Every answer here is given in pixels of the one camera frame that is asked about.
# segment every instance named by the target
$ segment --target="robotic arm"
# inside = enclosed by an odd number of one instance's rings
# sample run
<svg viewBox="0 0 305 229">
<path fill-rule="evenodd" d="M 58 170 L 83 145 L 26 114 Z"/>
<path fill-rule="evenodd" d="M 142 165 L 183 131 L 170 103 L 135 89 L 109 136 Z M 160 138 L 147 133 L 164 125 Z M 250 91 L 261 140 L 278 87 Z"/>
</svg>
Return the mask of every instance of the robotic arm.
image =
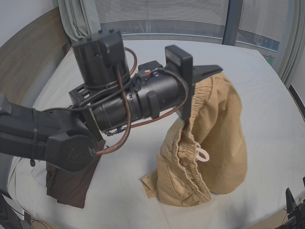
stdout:
<svg viewBox="0 0 305 229">
<path fill-rule="evenodd" d="M 72 47 L 84 79 L 69 93 L 73 106 L 37 111 L 11 104 L 0 94 L 1 153 L 29 158 L 32 166 L 37 159 L 67 171 L 82 170 L 94 155 L 121 147 L 132 127 L 173 112 L 187 120 L 195 84 L 222 71 L 217 65 L 193 66 L 193 57 L 172 45 L 165 48 L 165 67 L 157 61 L 145 63 L 131 78 L 121 33 L 114 30 L 87 36 Z M 115 146 L 99 150 L 101 132 L 122 131 Z"/>
</svg>

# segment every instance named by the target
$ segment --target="curtain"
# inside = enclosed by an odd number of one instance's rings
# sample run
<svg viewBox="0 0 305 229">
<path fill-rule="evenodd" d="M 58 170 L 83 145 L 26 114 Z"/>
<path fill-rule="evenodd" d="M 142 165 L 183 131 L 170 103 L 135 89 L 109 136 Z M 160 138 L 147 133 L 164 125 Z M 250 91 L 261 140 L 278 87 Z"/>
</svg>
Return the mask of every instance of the curtain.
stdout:
<svg viewBox="0 0 305 229">
<path fill-rule="evenodd" d="M 94 0 L 52 0 L 59 12 L 66 34 L 76 41 L 100 30 Z"/>
<path fill-rule="evenodd" d="M 288 17 L 272 67 L 289 88 L 305 45 L 305 0 L 289 0 Z"/>
</svg>

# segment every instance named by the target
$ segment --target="white bed sheet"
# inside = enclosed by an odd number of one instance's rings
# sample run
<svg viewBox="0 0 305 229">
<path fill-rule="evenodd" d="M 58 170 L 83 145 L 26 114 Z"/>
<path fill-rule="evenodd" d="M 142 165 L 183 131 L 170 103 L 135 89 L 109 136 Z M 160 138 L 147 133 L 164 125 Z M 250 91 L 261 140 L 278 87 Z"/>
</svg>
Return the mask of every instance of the white bed sheet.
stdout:
<svg viewBox="0 0 305 229">
<path fill-rule="evenodd" d="M 248 152 L 244 183 L 210 203 L 179 208 L 148 199 L 140 177 L 156 167 L 156 154 L 176 119 L 169 116 L 131 131 L 124 146 L 104 155 L 96 168 L 84 209 L 58 204 L 30 174 L 29 160 L 12 165 L 9 193 L 32 216 L 63 229 L 79 228 L 245 228 L 285 206 L 285 189 L 297 199 L 304 192 L 305 123 L 289 92 L 258 51 L 180 41 L 125 41 L 139 64 L 165 63 L 164 47 L 176 44 L 191 53 L 195 65 L 218 64 L 240 94 L 242 128 Z M 132 58 L 128 55 L 129 65 Z M 68 91 L 83 82 L 70 51 L 34 107 L 66 107 Z M 105 137 L 109 144 L 120 136 Z"/>
</svg>

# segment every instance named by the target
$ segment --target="wooden headboard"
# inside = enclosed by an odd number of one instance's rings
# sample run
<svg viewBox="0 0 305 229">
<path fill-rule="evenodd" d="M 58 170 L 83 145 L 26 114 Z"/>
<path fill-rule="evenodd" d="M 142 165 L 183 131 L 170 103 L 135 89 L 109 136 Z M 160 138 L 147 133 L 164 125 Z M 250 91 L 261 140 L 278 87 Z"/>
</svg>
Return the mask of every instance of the wooden headboard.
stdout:
<svg viewBox="0 0 305 229">
<path fill-rule="evenodd" d="M 40 16 L 0 48 L 0 93 L 20 104 L 26 91 L 55 54 L 67 46 L 59 9 Z"/>
</svg>

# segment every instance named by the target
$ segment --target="cylindrical motor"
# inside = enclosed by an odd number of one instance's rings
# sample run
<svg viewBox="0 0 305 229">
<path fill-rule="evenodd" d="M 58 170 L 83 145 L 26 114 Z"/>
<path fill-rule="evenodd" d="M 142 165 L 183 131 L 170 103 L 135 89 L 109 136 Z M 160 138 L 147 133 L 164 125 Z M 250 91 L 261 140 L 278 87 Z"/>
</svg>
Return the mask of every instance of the cylindrical motor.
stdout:
<svg viewBox="0 0 305 229">
<path fill-rule="evenodd" d="M 130 87 L 125 93 L 130 106 L 131 121 L 155 118 L 156 112 L 159 115 L 159 112 L 179 105 L 183 91 L 177 80 L 167 74 L 152 76 Z M 102 132 L 127 123 L 126 110 L 120 95 L 94 108 L 93 114 Z"/>
<path fill-rule="evenodd" d="M 120 31 L 95 33 L 72 44 L 85 85 L 92 91 L 117 90 L 114 66 L 119 66 L 123 85 L 129 79 L 129 69 Z"/>
</svg>

